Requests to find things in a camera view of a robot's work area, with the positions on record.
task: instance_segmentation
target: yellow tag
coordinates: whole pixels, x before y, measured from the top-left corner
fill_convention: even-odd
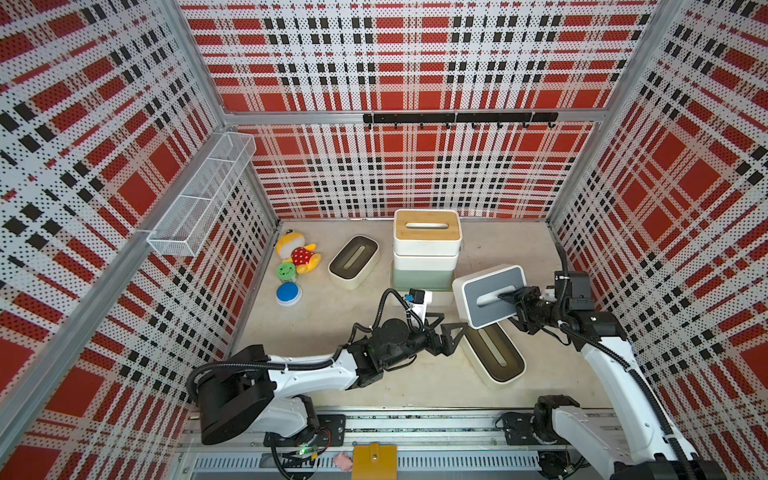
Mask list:
[[[397,480],[395,445],[357,445],[352,461],[352,480]]]

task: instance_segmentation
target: stacked boxes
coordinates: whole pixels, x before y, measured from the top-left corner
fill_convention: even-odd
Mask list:
[[[392,287],[445,292],[453,299],[451,282],[462,244],[462,226],[454,210],[397,210],[394,225]]]

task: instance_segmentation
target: wooden lid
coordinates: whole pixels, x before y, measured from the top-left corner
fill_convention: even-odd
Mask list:
[[[397,240],[457,241],[462,238],[458,214],[453,210],[397,210]]]

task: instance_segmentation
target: green round toy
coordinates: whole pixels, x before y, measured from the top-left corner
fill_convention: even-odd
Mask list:
[[[296,282],[294,280],[296,278],[296,265],[292,262],[283,262],[278,265],[276,273],[277,278],[283,283]]]

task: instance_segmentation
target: wall shelf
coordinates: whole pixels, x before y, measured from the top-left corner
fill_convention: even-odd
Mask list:
[[[253,135],[227,132],[176,197],[147,240],[160,255],[196,257],[256,152]]]

